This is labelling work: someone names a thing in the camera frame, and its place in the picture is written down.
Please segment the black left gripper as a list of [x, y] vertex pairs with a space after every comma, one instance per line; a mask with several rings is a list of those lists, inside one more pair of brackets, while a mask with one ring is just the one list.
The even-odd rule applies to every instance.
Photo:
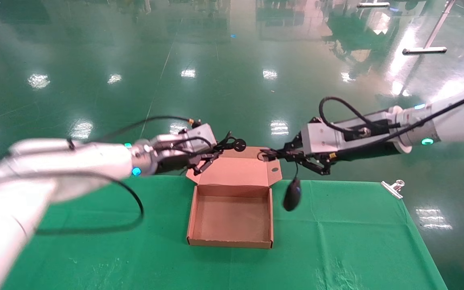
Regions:
[[225, 150], [223, 146], [215, 146], [201, 151], [200, 155], [195, 157], [189, 150], [155, 150], [154, 160], [157, 163], [155, 174], [184, 169], [190, 164], [190, 159], [192, 159], [193, 174], [201, 174]]

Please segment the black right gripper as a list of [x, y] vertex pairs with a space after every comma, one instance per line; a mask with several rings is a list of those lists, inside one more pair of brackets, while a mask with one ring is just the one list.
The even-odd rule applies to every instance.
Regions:
[[302, 140], [297, 135], [293, 141], [286, 143], [282, 150], [272, 148], [261, 149], [261, 156], [264, 160], [286, 159], [288, 162], [296, 162], [304, 168], [313, 171], [321, 176], [330, 175], [330, 163], [340, 161], [364, 160], [377, 157], [385, 157], [401, 154], [398, 144], [392, 142], [376, 143], [368, 147], [355, 147], [352, 150], [340, 150], [339, 152], [325, 153], [303, 153]]

